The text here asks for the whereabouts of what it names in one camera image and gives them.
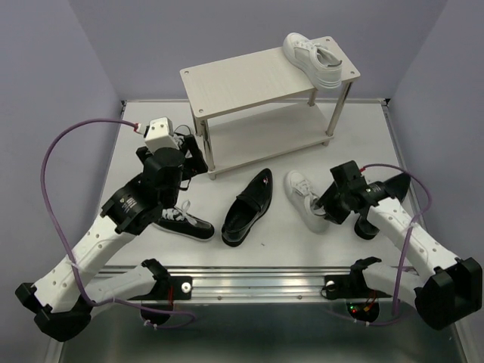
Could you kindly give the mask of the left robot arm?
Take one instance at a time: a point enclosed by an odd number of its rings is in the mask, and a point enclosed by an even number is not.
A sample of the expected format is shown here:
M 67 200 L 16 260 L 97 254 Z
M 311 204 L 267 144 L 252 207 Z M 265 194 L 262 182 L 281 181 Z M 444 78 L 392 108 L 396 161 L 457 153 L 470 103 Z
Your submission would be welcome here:
M 191 298 L 192 278 L 171 276 L 156 259 L 93 282 L 112 256 L 151 225 L 164 223 L 171 231 L 185 228 L 188 236 L 197 232 L 199 238 L 213 235 L 211 224 L 188 214 L 188 202 L 176 205 L 182 182 L 207 171 L 201 150 L 193 135 L 175 132 L 167 138 L 173 146 L 137 149 L 142 172 L 107 200 L 74 247 L 64 246 L 66 256 L 46 276 L 15 290 L 44 334 L 59 342 L 71 340 L 114 303 L 140 310 L 144 323 L 158 328 L 177 315 L 174 300 Z

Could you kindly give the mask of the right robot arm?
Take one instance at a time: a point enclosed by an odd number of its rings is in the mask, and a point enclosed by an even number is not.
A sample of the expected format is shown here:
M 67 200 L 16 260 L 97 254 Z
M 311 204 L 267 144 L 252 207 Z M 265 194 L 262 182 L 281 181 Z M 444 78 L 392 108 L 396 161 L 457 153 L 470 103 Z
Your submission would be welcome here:
M 382 234 L 400 252 L 396 267 L 370 256 L 357 260 L 345 275 L 329 275 L 320 294 L 347 299 L 355 321 L 377 323 L 377 301 L 392 298 L 392 314 L 401 303 L 412 306 L 431 328 L 441 330 L 482 307 L 481 265 L 447 250 L 410 216 L 403 201 L 414 177 L 404 169 L 386 181 L 369 182 L 364 169 L 349 161 L 330 170 L 333 181 L 323 194 L 301 173 L 284 178 L 284 191 L 310 231 L 324 232 L 357 215 L 355 233 L 364 240 Z

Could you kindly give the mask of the black canvas sneaker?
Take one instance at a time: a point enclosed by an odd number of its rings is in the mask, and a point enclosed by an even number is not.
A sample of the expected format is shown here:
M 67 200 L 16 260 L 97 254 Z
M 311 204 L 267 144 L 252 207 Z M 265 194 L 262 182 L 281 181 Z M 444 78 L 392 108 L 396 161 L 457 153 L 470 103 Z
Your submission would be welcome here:
M 174 139 L 178 149 L 183 153 L 189 151 L 189 147 L 195 142 L 192 129 L 188 125 L 180 125 L 174 131 Z
M 185 236 L 194 240 L 206 242 L 215 235 L 214 226 L 205 220 L 191 215 L 188 210 L 191 207 L 189 200 L 184 201 L 181 206 L 163 209 L 161 216 L 152 226 L 171 234 Z

